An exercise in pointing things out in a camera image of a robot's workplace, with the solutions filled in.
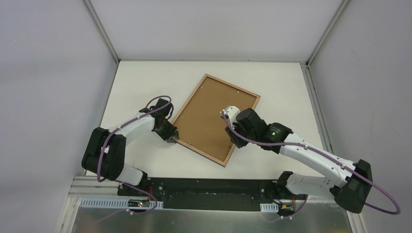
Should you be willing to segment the wooden picture frame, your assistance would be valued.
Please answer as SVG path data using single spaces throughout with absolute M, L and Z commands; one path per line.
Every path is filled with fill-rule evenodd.
M 258 94 L 205 74 L 172 120 L 179 132 L 176 142 L 226 166 L 235 145 L 225 132 L 226 124 L 220 112 L 229 105 L 240 110 L 255 109 L 259 100 Z

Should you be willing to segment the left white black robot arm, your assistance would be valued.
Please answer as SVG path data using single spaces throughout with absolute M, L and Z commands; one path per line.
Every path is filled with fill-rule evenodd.
M 136 196 L 147 193 L 147 173 L 125 163 L 126 147 L 140 136 L 155 132 L 163 141 L 173 142 L 178 129 L 169 119 L 174 106 L 171 97 L 155 97 L 155 105 L 146 104 L 138 114 L 110 129 L 95 128 L 90 136 L 81 166 L 97 175 L 98 181 L 118 181 L 129 184 Z

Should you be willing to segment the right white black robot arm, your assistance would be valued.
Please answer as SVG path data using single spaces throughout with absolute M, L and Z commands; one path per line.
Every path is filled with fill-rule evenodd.
M 221 111 L 225 131 L 237 148 L 248 143 L 297 160 L 321 174 L 304 176 L 284 171 L 276 181 L 276 194 L 288 199 L 293 194 L 332 198 L 343 209 L 359 214 L 366 205 L 373 180 L 371 165 L 360 159 L 346 160 L 308 143 L 290 128 L 267 124 L 251 108 L 227 106 Z

